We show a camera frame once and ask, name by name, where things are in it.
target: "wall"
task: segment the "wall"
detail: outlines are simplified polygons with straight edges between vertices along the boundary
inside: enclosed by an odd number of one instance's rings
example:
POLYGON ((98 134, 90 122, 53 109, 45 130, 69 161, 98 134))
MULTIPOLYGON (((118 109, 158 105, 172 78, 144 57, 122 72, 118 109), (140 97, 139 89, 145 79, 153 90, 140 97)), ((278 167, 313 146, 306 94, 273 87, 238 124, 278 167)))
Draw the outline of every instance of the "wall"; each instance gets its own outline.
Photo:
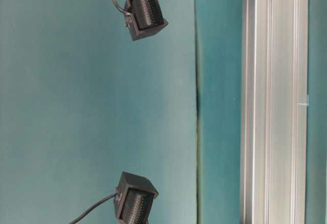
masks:
POLYGON ((327 163, 327 5, 309 0, 309 108, 306 223, 325 223, 327 163))
POLYGON ((196 0, 199 223, 240 219, 242 0, 196 0))
POLYGON ((150 223, 196 223, 194 0, 159 1, 132 42, 110 0, 0 0, 0 223, 68 223, 123 170, 158 189, 150 223))

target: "black plastic casing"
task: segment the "black plastic casing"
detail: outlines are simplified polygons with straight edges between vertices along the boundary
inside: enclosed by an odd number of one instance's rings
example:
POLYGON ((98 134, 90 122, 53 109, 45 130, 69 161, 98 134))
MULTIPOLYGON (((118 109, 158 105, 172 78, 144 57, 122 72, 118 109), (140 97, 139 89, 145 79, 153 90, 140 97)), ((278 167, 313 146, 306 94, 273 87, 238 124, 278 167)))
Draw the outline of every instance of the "black plastic casing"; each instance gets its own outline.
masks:
POLYGON ((152 202, 159 193, 142 176, 123 172, 113 200, 116 218, 120 224, 146 224, 152 202))

